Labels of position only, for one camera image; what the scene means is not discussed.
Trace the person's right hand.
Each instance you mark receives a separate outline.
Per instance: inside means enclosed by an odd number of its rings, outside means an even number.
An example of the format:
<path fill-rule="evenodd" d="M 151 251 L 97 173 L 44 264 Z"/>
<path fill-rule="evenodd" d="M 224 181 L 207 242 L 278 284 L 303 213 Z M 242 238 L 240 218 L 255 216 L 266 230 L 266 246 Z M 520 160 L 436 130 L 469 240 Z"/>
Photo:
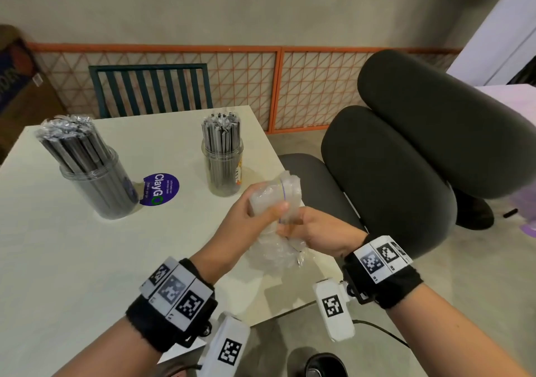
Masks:
<path fill-rule="evenodd" d="M 295 223 L 311 223 L 311 238 L 303 241 L 310 249 L 323 254 L 345 258 L 359 249 L 368 233 L 327 213 L 311 207 L 301 207 Z"/>

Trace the person's left hand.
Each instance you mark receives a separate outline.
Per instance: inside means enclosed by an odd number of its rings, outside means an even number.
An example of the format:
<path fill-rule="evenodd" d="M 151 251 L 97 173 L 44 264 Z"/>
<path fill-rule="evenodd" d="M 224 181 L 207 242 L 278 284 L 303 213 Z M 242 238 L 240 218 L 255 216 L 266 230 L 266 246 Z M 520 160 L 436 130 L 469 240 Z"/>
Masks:
<path fill-rule="evenodd" d="M 264 184 L 249 186 L 231 206 L 214 236 L 191 256 L 190 261 L 200 277 L 210 285 L 230 272 L 262 233 L 250 231 L 253 216 L 250 215 L 249 199 Z"/>

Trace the clear plastic zip bag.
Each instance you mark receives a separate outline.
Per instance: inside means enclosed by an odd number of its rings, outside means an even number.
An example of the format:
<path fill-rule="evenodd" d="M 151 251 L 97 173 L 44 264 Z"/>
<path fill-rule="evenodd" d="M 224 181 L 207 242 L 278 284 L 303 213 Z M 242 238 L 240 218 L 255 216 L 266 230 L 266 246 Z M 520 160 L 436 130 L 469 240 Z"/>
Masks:
<path fill-rule="evenodd" d="M 282 237 L 277 233 L 279 224 L 298 222 L 298 211 L 303 205 L 300 178 L 288 170 L 253 193 L 249 198 L 250 211 L 258 216 L 281 202 L 288 204 L 286 213 L 265 227 L 247 252 L 252 266 L 271 277 L 279 277 L 288 269 L 302 266 L 308 249 L 299 238 Z"/>

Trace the person's right forearm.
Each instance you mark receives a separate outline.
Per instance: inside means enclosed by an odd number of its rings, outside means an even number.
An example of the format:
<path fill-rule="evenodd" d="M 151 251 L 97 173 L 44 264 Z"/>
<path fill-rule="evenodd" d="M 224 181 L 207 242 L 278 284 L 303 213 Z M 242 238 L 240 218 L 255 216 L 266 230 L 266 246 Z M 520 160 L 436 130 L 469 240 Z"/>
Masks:
<path fill-rule="evenodd" d="M 531 377 L 504 349 L 425 284 L 386 312 L 428 377 Z"/>

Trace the person's left forearm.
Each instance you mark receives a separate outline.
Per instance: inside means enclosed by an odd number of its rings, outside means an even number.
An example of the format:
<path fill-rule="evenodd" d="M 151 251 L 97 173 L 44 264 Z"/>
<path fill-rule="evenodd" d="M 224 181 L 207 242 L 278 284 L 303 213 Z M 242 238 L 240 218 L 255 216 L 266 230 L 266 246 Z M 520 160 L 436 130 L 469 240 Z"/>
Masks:
<path fill-rule="evenodd" d="M 148 377 L 162 354 L 122 317 L 52 377 Z"/>

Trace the small clear plastic jar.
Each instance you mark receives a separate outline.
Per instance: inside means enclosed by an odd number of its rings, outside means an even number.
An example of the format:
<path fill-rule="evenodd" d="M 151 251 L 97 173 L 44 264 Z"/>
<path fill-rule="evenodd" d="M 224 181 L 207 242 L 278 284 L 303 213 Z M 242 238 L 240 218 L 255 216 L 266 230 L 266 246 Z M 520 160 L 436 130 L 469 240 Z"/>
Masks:
<path fill-rule="evenodd" d="M 229 197 L 238 193 L 242 185 L 243 141 L 227 154 L 211 152 L 202 140 L 205 172 L 209 190 L 216 196 Z"/>

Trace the small bundle of wrapped straws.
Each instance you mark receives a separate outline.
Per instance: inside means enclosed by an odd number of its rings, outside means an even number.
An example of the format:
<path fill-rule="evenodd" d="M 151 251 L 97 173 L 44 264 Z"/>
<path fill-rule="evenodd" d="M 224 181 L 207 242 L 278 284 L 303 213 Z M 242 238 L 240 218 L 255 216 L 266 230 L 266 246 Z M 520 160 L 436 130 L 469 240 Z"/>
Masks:
<path fill-rule="evenodd" d="M 240 117 L 232 111 L 205 117 L 202 134 L 206 148 L 218 154 L 235 151 L 242 140 L 241 126 Z"/>

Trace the black wristband with marker tags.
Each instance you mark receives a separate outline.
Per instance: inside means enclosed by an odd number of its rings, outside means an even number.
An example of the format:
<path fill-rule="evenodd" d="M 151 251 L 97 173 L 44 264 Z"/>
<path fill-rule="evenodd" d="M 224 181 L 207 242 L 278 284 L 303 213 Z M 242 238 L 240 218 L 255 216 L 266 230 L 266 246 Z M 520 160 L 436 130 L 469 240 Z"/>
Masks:
<path fill-rule="evenodd" d="M 174 345 L 190 348 L 211 333 L 210 319 L 218 306 L 215 289 L 191 260 L 166 258 L 139 292 L 125 317 L 157 352 Z"/>
<path fill-rule="evenodd" d="M 367 234 L 362 246 L 344 257 L 341 270 L 360 305 L 374 302 L 387 310 L 423 284 L 412 262 L 392 237 Z"/>

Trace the round purple sticker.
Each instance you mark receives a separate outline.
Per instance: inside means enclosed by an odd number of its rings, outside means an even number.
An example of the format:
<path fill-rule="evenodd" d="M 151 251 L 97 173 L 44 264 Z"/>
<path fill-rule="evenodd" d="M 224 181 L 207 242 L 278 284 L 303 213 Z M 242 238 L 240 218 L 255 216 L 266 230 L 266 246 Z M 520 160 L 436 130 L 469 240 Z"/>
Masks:
<path fill-rule="evenodd" d="M 160 206 L 171 201 L 180 189 L 177 177 L 168 173 L 155 173 L 143 178 L 143 192 L 139 204 Z"/>

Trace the dark grey office chair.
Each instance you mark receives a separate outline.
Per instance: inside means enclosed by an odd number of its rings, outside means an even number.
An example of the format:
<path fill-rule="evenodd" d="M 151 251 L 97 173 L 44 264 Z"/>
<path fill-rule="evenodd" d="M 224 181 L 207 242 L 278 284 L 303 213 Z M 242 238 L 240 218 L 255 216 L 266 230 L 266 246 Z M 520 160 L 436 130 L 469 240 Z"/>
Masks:
<path fill-rule="evenodd" d="M 417 259 L 455 226 L 454 190 L 495 199 L 536 179 L 536 125 L 426 62 L 379 51 L 357 89 L 365 106 L 336 114 L 321 160 L 279 156 L 306 206 L 389 235 Z"/>

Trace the narrow orange lattice fence panel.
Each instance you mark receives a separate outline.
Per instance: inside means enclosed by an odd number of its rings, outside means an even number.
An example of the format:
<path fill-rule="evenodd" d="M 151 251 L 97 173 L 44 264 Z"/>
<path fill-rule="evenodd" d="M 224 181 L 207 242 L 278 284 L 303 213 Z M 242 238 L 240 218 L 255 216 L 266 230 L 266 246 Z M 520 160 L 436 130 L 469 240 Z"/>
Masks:
<path fill-rule="evenodd" d="M 265 132 L 325 129 L 348 106 L 366 106 L 358 76 L 381 47 L 281 47 Z"/>

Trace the wide orange lattice fence panel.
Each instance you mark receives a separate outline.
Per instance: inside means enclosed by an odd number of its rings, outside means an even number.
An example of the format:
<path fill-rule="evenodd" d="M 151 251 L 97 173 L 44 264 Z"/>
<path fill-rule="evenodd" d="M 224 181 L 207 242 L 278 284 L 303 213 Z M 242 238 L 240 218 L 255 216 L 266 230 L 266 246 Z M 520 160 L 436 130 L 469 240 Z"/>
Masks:
<path fill-rule="evenodd" d="M 271 131 L 281 51 L 277 47 L 158 44 L 28 44 L 69 113 L 99 118 L 90 66 L 199 64 L 207 66 L 214 108 L 249 105 Z"/>

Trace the black round object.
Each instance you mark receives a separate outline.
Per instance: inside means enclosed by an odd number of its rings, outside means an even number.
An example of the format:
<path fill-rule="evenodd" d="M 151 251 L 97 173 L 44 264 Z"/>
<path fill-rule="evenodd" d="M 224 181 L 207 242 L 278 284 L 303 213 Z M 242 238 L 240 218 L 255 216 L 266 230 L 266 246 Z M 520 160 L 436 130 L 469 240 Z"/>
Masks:
<path fill-rule="evenodd" d="M 304 366 L 304 377 L 349 377 L 342 360 L 333 353 L 316 353 Z"/>

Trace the large clear plastic jar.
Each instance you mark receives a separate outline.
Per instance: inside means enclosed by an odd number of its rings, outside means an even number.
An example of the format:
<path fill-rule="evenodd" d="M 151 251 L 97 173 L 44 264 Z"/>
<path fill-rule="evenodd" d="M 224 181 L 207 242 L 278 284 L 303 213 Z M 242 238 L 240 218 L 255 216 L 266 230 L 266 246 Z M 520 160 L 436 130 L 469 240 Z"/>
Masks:
<path fill-rule="evenodd" d="M 106 220 L 130 215 L 139 203 L 138 193 L 112 147 L 111 159 L 103 167 L 87 173 L 70 173 L 62 166 L 62 176 L 69 180 L 97 214 Z"/>

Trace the dark green slatted chair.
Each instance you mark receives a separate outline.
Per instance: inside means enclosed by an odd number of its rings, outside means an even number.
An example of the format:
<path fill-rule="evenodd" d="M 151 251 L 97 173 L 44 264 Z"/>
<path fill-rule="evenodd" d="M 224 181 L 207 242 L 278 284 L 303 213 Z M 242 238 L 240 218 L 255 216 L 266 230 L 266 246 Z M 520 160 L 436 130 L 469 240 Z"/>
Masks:
<path fill-rule="evenodd" d="M 91 65 L 98 117 L 212 109 L 206 63 Z"/>

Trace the large bundle of wrapped straws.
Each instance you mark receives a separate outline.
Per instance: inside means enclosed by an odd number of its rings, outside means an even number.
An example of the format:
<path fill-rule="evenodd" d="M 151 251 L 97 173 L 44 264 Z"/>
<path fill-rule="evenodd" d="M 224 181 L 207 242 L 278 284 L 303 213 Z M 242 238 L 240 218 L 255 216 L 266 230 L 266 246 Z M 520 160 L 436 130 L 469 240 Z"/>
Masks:
<path fill-rule="evenodd" d="M 36 130 L 40 144 L 70 173 L 98 170 L 111 159 L 111 152 L 92 118 L 86 115 L 57 115 Z"/>

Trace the pale purple plastic bag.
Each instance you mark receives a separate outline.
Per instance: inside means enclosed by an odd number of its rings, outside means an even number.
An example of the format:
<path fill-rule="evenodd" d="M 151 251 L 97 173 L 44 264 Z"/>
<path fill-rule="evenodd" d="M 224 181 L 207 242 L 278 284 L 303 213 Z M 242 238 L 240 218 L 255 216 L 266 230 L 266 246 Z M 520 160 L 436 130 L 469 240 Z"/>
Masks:
<path fill-rule="evenodd" d="M 509 197 L 518 214 L 524 219 L 521 230 L 536 238 L 536 179 L 529 185 L 512 193 Z"/>

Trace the pale purple table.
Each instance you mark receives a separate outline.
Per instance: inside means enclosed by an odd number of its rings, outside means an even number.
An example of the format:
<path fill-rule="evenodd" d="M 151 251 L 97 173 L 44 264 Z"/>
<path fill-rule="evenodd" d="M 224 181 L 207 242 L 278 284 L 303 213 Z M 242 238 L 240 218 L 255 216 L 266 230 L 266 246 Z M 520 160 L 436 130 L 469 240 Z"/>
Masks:
<path fill-rule="evenodd" d="M 516 111 L 536 127 L 536 87 L 520 83 L 477 86 L 476 89 Z"/>

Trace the brown cardboard box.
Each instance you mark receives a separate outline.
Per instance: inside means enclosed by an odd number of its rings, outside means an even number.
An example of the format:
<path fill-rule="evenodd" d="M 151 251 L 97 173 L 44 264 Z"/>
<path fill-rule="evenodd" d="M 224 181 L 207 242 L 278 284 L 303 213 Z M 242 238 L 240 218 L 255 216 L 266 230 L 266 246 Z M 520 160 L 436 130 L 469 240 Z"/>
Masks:
<path fill-rule="evenodd" d="M 0 25 L 0 165 L 25 127 L 65 114 L 17 28 Z"/>

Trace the white board panel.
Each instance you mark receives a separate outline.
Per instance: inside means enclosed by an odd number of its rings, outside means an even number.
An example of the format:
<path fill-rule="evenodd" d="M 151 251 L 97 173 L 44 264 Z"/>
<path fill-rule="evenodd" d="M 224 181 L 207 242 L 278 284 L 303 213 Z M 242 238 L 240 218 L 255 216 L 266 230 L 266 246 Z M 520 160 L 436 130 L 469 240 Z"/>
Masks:
<path fill-rule="evenodd" d="M 536 0 L 499 0 L 447 70 L 471 86 L 507 84 L 536 56 Z"/>

